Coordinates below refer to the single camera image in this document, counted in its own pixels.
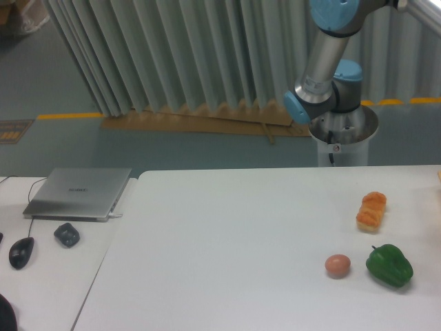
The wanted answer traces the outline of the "dark sleeved forearm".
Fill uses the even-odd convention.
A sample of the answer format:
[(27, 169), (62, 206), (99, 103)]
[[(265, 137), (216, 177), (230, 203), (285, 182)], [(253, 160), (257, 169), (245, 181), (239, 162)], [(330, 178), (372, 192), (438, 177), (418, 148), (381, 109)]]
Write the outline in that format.
[(10, 302), (1, 294), (0, 331), (17, 331), (17, 318)]

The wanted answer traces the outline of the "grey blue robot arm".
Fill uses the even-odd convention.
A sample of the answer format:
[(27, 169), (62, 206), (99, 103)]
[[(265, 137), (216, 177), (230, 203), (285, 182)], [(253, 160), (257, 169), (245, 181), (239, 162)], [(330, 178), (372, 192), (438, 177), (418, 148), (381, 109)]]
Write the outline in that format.
[(320, 29), (303, 74), (294, 89), (285, 93), (284, 104), (291, 118), (306, 124), (333, 110), (340, 98), (332, 80), (349, 38), (362, 27), (366, 17), (391, 6), (407, 12), (436, 34), (440, 34), (439, 1), (310, 1), (314, 23)]

